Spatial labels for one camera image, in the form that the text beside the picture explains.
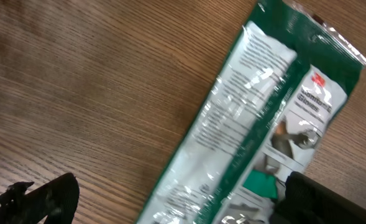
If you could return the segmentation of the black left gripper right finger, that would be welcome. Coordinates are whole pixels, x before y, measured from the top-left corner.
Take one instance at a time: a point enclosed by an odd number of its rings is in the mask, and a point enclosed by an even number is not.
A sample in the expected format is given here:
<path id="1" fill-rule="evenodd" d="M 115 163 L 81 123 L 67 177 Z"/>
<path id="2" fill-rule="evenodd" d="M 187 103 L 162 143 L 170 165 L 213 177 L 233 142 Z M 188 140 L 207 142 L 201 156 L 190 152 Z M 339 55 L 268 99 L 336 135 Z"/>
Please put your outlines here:
<path id="1" fill-rule="evenodd" d="M 292 172 L 271 224 L 366 224 L 366 209 L 309 177 Z"/>

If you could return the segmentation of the green 3M gloves package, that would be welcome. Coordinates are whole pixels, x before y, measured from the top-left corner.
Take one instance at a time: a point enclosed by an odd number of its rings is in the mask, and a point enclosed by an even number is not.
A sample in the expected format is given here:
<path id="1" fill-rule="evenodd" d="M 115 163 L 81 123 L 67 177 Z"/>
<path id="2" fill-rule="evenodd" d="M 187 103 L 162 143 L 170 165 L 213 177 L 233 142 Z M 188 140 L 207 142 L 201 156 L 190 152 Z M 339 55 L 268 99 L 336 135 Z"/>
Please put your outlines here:
<path id="1" fill-rule="evenodd" d="M 294 1 L 257 1 L 138 223 L 269 223 L 366 58 Z"/>

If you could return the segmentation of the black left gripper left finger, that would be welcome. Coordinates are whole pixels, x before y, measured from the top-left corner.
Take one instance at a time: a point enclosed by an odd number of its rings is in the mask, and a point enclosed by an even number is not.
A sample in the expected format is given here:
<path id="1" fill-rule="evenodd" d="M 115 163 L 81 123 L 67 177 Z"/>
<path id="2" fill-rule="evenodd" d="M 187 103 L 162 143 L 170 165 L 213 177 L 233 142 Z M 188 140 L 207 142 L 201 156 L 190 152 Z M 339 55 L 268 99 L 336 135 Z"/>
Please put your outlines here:
<path id="1" fill-rule="evenodd" d="M 63 174 L 27 193 L 33 182 L 16 182 L 0 195 L 0 224 L 71 224 L 80 197 L 72 173 Z"/>

